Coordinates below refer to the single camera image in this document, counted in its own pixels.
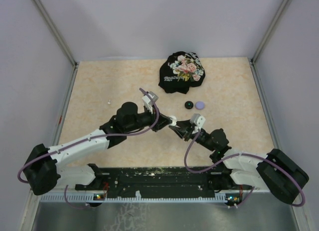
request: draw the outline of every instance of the enclosure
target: enclosure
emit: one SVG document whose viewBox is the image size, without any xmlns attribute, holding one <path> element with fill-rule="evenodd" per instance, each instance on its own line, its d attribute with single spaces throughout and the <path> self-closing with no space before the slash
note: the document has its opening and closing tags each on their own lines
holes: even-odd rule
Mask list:
<svg viewBox="0 0 319 231">
<path fill-rule="evenodd" d="M 1 230 L 317 230 L 318 4 L 1 0 Z M 158 86 L 161 65 L 177 51 L 197 53 L 206 71 L 202 86 L 186 95 Z M 83 213 L 42 202 L 18 182 L 17 171 L 35 145 L 90 133 L 126 101 L 142 109 L 140 85 L 159 96 L 161 111 L 181 120 L 194 113 L 183 107 L 186 101 L 204 101 L 204 128 L 223 128 L 238 150 L 284 151 L 310 177 L 306 204 L 292 208 L 255 192 L 237 210 L 114 203 Z M 149 132 L 73 165 L 183 166 L 188 143 L 171 136 L 169 129 Z M 210 152 L 194 147 L 189 164 L 210 165 Z M 110 227 L 119 217 L 128 226 L 119 221 Z"/>
</svg>

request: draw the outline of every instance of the metal frame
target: metal frame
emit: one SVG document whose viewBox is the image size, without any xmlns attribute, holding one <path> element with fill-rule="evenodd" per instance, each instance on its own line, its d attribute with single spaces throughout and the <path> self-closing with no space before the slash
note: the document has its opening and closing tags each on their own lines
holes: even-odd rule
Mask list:
<svg viewBox="0 0 319 231">
<path fill-rule="evenodd" d="M 289 4 L 291 3 L 292 0 L 283 0 L 282 3 L 280 4 L 273 20 L 271 21 L 261 43 L 259 44 L 253 58 L 252 58 L 252 64 L 256 64 L 259 56 L 261 55 L 262 51 L 264 50 L 265 46 L 267 45 L 269 39 L 271 38 L 272 34 L 274 33 L 280 19 L 284 15 L 284 12 L 288 8 Z"/>
<path fill-rule="evenodd" d="M 55 128 L 55 132 L 51 141 L 52 145 L 57 145 L 59 143 L 59 139 L 62 133 L 62 127 L 65 120 L 67 108 L 69 106 L 77 71 L 78 71 L 78 65 L 73 66 L 73 71 L 70 76 L 68 90 L 65 94 L 64 102 L 60 112 L 60 121 Z M 36 196 L 33 194 L 31 190 L 29 191 L 29 196 L 25 204 L 22 219 L 20 221 L 20 227 L 19 227 L 20 231 L 30 231 L 32 229 L 33 221 L 34 221 L 40 200 L 41 200 L 41 196 Z"/>
<path fill-rule="evenodd" d="M 67 200 L 70 203 L 227 203 L 226 193 L 217 193 L 214 198 L 142 198 L 140 193 L 135 198 L 106 198 L 105 200 L 96 200 L 94 192 L 73 192 L 67 194 Z M 41 202 L 44 203 L 65 203 L 63 192 L 49 192 L 42 196 Z"/>
<path fill-rule="evenodd" d="M 274 147 L 278 148 L 280 150 L 282 150 L 282 146 L 280 144 L 278 135 L 277 135 L 277 131 L 276 131 L 276 127 L 274 124 L 274 120 L 272 118 L 270 109 L 269 109 L 269 105 L 266 99 L 266 95 L 265 95 L 265 91 L 263 89 L 263 85 L 261 83 L 261 79 L 256 67 L 256 64 L 253 64 L 252 62 L 250 62 L 250 67 L 251 67 L 251 71 L 255 80 L 255 84 L 256 84 L 256 88 L 258 91 L 258 95 L 265 113 L 265 117 L 266 117 L 266 121 L 267 121 L 267 125 L 270 131 L 270 135 L 272 138 L 272 141 L 274 143 Z M 297 203 L 301 202 L 301 196 L 299 195 L 296 198 Z M 293 213 L 295 214 L 295 218 L 296 218 L 296 222 L 298 225 L 298 228 L 301 231 L 316 231 L 315 229 L 315 225 L 314 222 L 312 220 L 312 216 L 309 210 L 309 207 L 307 206 L 307 204 L 305 204 L 302 207 L 292 207 L 293 209 Z"/>
<path fill-rule="evenodd" d="M 41 0 L 32 0 L 34 6 L 39 11 L 39 14 L 44 19 L 44 22 L 48 26 L 51 34 L 55 38 L 56 42 L 60 46 L 61 50 L 63 51 L 64 55 L 69 59 L 70 63 L 73 66 L 76 66 L 76 61 L 72 55 L 70 48 L 68 47 L 67 43 L 65 42 L 64 38 L 60 34 L 59 30 L 57 29 L 56 25 L 54 24 L 53 20 L 51 19 L 50 15 L 46 11 L 45 7 L 43 6 Z"/>
</svg>

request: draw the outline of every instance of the purple cable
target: purple cable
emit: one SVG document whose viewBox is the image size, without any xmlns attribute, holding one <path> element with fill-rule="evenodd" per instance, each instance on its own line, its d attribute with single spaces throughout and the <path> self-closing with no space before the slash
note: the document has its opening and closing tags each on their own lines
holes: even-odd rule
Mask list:
<svg viewBox="0 0 319 231">
<path fill-rule="evenodd" d="M 88 206 L 85 206 L 85 207 L 74 206 L 74 205 L 72 205 L 72 204 L 68 201 L 68 199 L 67 199 L 67 197 L 66 197 L 66 191 L 67 191 L 68 187 L 69 187 L 69 185 L 66 185 L 66 186 L 65 186 L 65 189 L 64 189 L 64 200 L 65 200 L 66 204 L 69 205 L 69 206 L 71 206 L 71 207 L 74 208 L 74 209 L 77 209 L 77 210 L 86 210 L 86 209 L 89 209 L 90 207 L 88 207 Z"/>
<path fill-rule="evenodd" d="M 284 175 L 286 175 L 288 177 L 288 179 L 296 186 L 296 188 L 298 189 L 299 193 L 301 194 L 301 197 L 302 197 L 302 201 L 300 202 L 300 204 L 291 204 L 292 206 L 294 207 L 301 207 L 305 204 L 306 202 L 306 197 L 305 197 L 305 194 L 302 190 L 302 188 L 300 187 L 300 185 L 297 183 L 297 181 L 287 172 L 285 171 L 283 168 L 281 168 L 280 166 L 278 166 L 277 164 L 275 164 L 274 162 L 270 161 L 270 160 L 267 160 L 263 157 L 260 157 L 258 155 L 253 155 L 253 154 L 247 154 L 247 153 L 238 153 L 238 154 L 233 154 L 233 155 L 230 155 L 230 156 L 227 156 L 227 157 L 224 157 L 222 158 L 221 160 L 217 161 L 216 163 L 214 163 L 213 165 L 205 168 L 205 169 L 202 169 L 202 170 L 192 170 L 188 167 L 187 165 L 187 156 L 189 154 L 189 151 L 191 149 L 191 147 L 193 146 L 194 142 L 196 141 L 196 139 L 199 137 L 200 135 L 200 132 L 198 132 L 196 134 L 196 136 L 194 137 L 194 139 L 191 141 L 191 143 L 189 144 L 187 150 L 186 150 L 186 153 L 185 153 L 185 157 L 184 157 L 184 165 L 185 165 L 185 168 L 191 172 L 191 173 L 194 173 L 194 174 L 198 174 L 198 173 L 202 173 L 202 172 L 205 172 L 205 171 L 208 171 L 212 168 L 214 168 L 215 166 L 219 165 L 220 163 L 222 163 L 223 161 L 225 160 L 228 160 L 230 158 L 233 158 L 233 157 L 236 157 L 236 156 L 240 156 L 240 155 L 243 155 L 243 156 L 249 156 L 249 157 L 253 157 L 253 158 L 256 158 L 256 159 L 259 159 L 259 160 L 262 160 L 262 161 L 265 161 L 267 162 L 268 164 L 270 164 L 271 166 L 275 167 L 277 170 L 281 171 Z"/>
<path fill-rule="evenodd" d="M 154 100 L 150 97 L 150 95 L 149 95 L 146 91 L 144 91 L 142 88 L 140 88 L 140 91 L 141 91 L 145 96 L 147 96 L 147 97 L 150 99 L 150 101 L 151 101 L 152 104 L 154 105 L 154 108 L 155 108 L 155 111 L 156 111 L 155 121 L 154 121 L 154 123 L 153 123 L 150 127 L 148 127 L 148 128 L 145 129 L 145 130 L 142 130 L 142 131 L 140 131 L 140 132 L 137 132 L 137 133 L 131 133 L 131 134 L 105 134 L 105 135 L 96 135 L 96 136 L 90 137 L 90 139 L 96 139 L 96 138 L 108 137 L 108 136 L 135 136 L 135 135 L 144 134 L 145 132 L 147 132 L 147 131 L 149 131 L 150 129 L 152 129 L 152 128 L 156 125 L 156 123 L 158 122 L 158 120 L 159 120 L 159 118 L 160 118 L 160 117 L 159 117 L 159 116 L 160 116 L 160 111 L 159 111 L 159 108 L 157 107 L 157 105 L 155 104 Z M 72 143 L 72 144 L 70 144 L 70 145 L 68 145 L 68 146 L 65 146 L 65 147 L 59 149 L 58 151 L 53 151 L 53 152 L 47 153 L 47 154 L 45 154 L 45 155 L 41 155 L 41 156 L 35 158 L 34 160 L 31 160 L 30 162 L 28 162 L 28 163 L 26 163 L 24 166 L 22 166 L 22 168 L 18 171 L 18 180 L 19 180 L 20 182 L 22 182 L 22 183 L 28 184 L 28 181 L 23 180 L 23 179 L 21 178 L 21 173 L 24 171 L 24 169 L 25 169 L 26 167 L 32 165 L 34 162 L 36 162 L 36 161 L 38 161 L 38 160 L 41 160 L 41 159 L 43 159 L 43 158 L 45 158 L 45 157 L 48 157 L 48 156 L 53 155 L 53 154 L 56 154 L 56 153 L 58 153 L 58 152 L 64 151 L 64 150 L 66 150 L 66 149 L 69 149 L 69 148 L 74 147 L 74 146 L 76 146 L 76 145 L 78 145 L 78 144 L 84 143 L 84 142 L 86 142 L 86 141 L 89 141 L 89 139 L 88 139 L 88 138 L 85 138 L 85 139 L 79 140 L 79 141 L 77 141 L 77 142 L 75 142 L 75 143 Z"/>
<path fill-rule="evenodd" d="M 251 188 L 251 190 L 250 190 L 250 192 L 248 193 L 248 195 L 243 199 L 243 201 L 242 201 L 241 203 L 239 203 L 239 204 L 237 205 L 237 208 L 240 207 L 240 206 L 242 206 L 242 205 L 248 200 L 248 198 L 249 198 L 249 197 L 251 196 L 251 194 L 253 193 L 254 189 L 255 189 L 255 187 L 252 187 L 252 188 Z"/>
<path fill-rule="evenodd" d="M 41 160 L 41 159 L 43 159 L 43 158 L 45 158 L 45 157 L 48 157 L 48 156 L 50 156 L 50 155 L 54 155 L 54 154 L 56 154 L 56 153 L 58 153 L 58 152 L 57 152 L 57 151 L 49 152 L 49 153 L 47 153 L 47 154 L 45 154 L 45 155 L 42 155 L 42 156 L 39 156 L 39 157 L 37 157 L 37 158 L 35 158 L 35 159 L 29 161 L 29 162 L 26 163 L 25 165 L 23 165 L 22 168 L 19 169 L 19 171 L 18 171 L 18 180 L 19 180 L 20 182 L 22 182 L 22 183 L 28 184 L 28 183 L 29 183 L 28 181 L 23 180 L 23 179 L 21 178 L 21 173 L 23 172 L 23 170 L 24 170 L 26 167 L 28 167 L 29 165 L 32 165 L 34 162 L 36 162 L 36 161 L 38 161 L 38 160 Z"/>
</svg>

